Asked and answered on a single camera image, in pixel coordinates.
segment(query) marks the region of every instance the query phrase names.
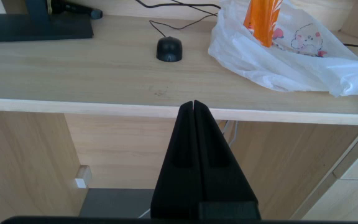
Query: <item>black computer mouse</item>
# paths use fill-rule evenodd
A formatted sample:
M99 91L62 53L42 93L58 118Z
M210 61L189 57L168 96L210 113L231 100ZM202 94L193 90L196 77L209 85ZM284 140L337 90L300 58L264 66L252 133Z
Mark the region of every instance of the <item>black computer mouse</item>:
M157 44L157 58L163 62L177 62L182 55L181 41L174 37L163 37Z

